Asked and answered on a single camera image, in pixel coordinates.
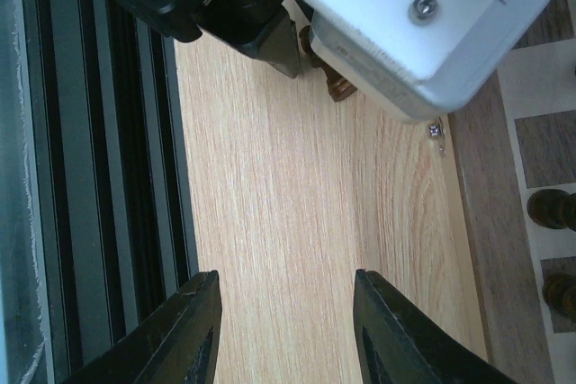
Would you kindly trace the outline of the dark brown knight chess piece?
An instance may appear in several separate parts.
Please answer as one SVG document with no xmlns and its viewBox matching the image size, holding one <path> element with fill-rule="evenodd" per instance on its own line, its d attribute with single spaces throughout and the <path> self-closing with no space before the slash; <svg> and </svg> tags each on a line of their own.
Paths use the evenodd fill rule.
<svg viewBox="0 0 576 384">
<path fill-rule="evenodd" d="M 544 281 L 544 302 L 559 315 L 575 321 L 575 277 L 553 273 Z"/>
</svg>

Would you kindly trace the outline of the dark brown bishop chess piece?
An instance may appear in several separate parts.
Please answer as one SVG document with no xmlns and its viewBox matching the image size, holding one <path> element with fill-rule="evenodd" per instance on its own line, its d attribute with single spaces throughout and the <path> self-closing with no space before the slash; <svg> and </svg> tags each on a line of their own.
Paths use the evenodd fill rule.
<svg viewBox="0 0 576 384">
<path fill-rule="evenodd" d="M 559 189 L 533 193 L 527 202 L 527 214 L 538 226 L 575 230 L 575 194 Z"/>
</svg>

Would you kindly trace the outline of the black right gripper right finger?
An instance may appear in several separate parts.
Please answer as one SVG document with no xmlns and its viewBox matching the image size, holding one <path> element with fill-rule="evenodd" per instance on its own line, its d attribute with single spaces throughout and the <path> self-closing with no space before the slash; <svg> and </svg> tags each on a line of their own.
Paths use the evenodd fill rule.
<svg viewBox="0 0 576 384">
<path fill-rule="evenodd" d="M 353 318 L 364 383 L 511 383 L 376 271 L 355 272 Z"/>
</svg>

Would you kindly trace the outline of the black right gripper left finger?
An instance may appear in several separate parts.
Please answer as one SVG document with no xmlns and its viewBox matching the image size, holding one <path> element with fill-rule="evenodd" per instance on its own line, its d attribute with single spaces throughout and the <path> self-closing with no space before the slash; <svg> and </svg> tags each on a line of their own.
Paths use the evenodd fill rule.
<svg viewBox="0 0 576 384">
<path fill-rule="evenodd" d="M 213 383 L 221 334 L 220 278 L 199 272 L 67 383 Z"/>
</svg>

